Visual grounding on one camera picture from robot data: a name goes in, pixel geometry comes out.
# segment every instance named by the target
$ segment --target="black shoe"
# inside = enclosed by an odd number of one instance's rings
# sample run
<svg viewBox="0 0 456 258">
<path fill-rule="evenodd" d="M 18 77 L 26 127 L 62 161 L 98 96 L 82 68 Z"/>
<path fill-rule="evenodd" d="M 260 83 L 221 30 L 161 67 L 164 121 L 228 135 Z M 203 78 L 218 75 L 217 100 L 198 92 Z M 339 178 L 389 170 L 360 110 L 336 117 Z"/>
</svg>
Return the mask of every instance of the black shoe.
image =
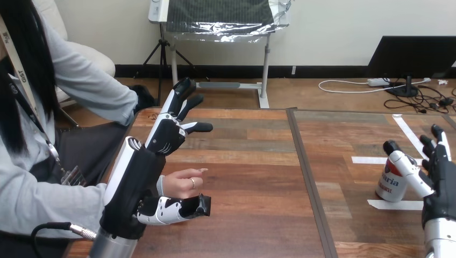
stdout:
<svg viewBox="0 0 456 258">
<path fill-rule="evenodd" d="M 137 112 L 150 108 L 151 106 L 155 106 L 155 99 L 152 97 L 152 95 L 149 93 L 147 88 L 143 85 L 134 85 L 131 87 L 131 90 L 136 92 L 138 95 L 138 104 L 133 110 L 133 113 L 136 114 Z"/>
</svg>

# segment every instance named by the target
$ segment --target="white power cord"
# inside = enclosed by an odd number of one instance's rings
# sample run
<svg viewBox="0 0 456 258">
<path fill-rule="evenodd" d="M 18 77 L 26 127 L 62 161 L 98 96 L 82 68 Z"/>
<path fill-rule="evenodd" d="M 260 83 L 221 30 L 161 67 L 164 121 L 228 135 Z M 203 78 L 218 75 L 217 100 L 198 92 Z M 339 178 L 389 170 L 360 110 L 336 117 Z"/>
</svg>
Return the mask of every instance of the white power cord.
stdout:
<svg viewBox="0 0 456 258">
<path fill-rule="evenodd" d="M 412 82 L 412 84 L 426 83 L 426 82 L 430 82 L 430 81 L 431 81 L 430 78 L 424 78 L 424 80 L 422 80 L 422 81 L 420 81 L 420 82 Z M 332 93 L 371 93 L 371 92 L 377 92 L 377 91 L 382 91 L 382 90 L 389 90 L 389 89 L 400 88 L 400 87 L 405 86 L 405 84 L 403 84 L 403 85 L 399 85 L 399 86 L 395 86 L 395 87 L 389 87 L 389 88 L 377 89 L 377 90 L 368 90 L 368 91 L 336 91 L 336 90 L 326 90 L 326 89 L 323 89 L 323 88 L 322 88 L 322 84 L 323 84 L 323 83 L 326 83 L 326 82 L 343 82 L 343 83 L 350 83 L 350 84 L 366 84 L 366 85 L 367 85 L 367 82 L 348 82 L 348 81 L 338 81 L 338 80 L 327 80 L 327 81 L 323 81 L 323 82 L 321 82 L 321 83 L 318 84 L 318 87 L 319 87 L 321 90 L 324 90 L 324 91 L 326 91 L 326 92 L 332 92 Z"/>
</svg>

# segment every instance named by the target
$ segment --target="robotic hand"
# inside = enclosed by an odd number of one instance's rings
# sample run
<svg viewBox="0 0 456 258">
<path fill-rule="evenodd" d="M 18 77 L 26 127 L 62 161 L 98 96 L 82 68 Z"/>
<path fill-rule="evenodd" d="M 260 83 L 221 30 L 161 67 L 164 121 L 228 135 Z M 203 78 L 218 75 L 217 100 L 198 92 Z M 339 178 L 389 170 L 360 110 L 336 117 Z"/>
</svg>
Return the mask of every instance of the robotic hand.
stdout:
<svg viewBox="0 0 456 258">
<path fill-rule="evenodd" d="M 177 150 L 188 134 L 212 131 L 207 123 L 180 124 L 203 101 L 202 95 L 186 100 L 195 89 L 195 82 L 189 78 L 174 86 L 144 145 L 133 137 L 125 138 L 106 187 L 101 227 L 90 257 L 131 257 L 146 225 L 168 225 L 210 215 L 209 196 L 160 197 L 156 187 L 150 188 L 155 186 L 166 156 Z"/>
<path fill-rule="evenodd" d="M 174 86 L 147 137 L 145 146 L 149 151 L 167 156 L 184 143 L 188 134 L 212 131 L 212 125 L 208 123 L 193 122 L 180 125 L 188 112 L 203 102 L 201 94 L 186 100 L 195 90 L 195 81 L 188 77 Z"/>
<path fill-rule="evenodd" d="M 424 198 L 422 225 L 425 234 L 426 258 L 454 257 L 456 249 L 456 164 L 451 162 L 446 133 L 432 125 L 435 143 L 422 135 L 423 152 L 429 161 L 423 160 L 426 176 L 410 161 L 394 141 L 387 141 L 383 149 L 407 182 Z"/>
</svg>

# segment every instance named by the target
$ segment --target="red and white can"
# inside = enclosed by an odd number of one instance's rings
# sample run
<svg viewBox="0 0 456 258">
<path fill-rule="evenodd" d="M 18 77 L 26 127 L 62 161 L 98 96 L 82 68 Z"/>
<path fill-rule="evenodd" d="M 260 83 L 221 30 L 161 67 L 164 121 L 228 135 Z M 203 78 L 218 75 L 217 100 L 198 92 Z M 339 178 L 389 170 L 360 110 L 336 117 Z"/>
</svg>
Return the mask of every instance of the red and white can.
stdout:
<svg viewBox="0 0 456 258">
<path fill-rule="evenodd" d="M 406 190 L 406 179 L 402 177 L 394 164 L 387 159 L 375 192 L 384 200 L 395 203 L 402 200 Z"/>
</svg>

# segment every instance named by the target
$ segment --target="gray shirt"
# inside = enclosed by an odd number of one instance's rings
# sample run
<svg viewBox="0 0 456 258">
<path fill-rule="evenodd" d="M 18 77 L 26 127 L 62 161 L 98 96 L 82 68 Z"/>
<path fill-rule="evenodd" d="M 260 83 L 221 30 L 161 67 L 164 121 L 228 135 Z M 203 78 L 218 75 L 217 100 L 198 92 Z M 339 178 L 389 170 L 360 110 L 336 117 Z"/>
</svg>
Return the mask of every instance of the gray shirt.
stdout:
<svg viewBox="0 0 456 258">
<path fill-rule="evenodd" d="M 136 93 L 72 50 L 44 18 L 41 19 L 57 86 L 93 113 L 123 125 L 129 124 L 138 101 Z M 15 78 L 14 82 L 24 94 L 20 81 Z M 44 123 L 42 126 L 54 143 L 54 117 L 45 115 L 38 95 L 36 92 L 33 95 L 38 116 Z M 49 157 L 48 148 L 35 124 L 19 105 L 18 108 L 28 152 L 11 154 L 0 138 L 0 231 L 30 235 L 37 225 L 50 221 L 69 221 L 97 231 L 106 185 L 83 188 L 37 182 L 29 170 Z M 59 230 L 41 230 L 38 235 L 77 237 Z"/>
</svg>

